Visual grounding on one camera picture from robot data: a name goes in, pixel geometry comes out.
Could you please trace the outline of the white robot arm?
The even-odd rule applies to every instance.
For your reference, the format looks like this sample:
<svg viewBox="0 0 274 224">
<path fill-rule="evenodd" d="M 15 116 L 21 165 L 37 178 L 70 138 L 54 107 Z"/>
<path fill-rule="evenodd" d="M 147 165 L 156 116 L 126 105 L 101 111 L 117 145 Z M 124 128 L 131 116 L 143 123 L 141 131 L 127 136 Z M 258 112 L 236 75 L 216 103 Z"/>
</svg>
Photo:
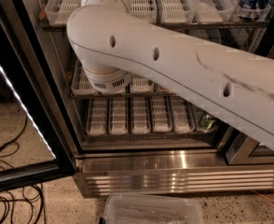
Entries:
<svg viewBox="0 0 274 224">
<path fill-rule="evenodd" d="M 136 19 L 130 0 L 81 0 L 66 31 L 95 90 L 145 77 L 274 150 L 274 60 Z"/>
</svg>

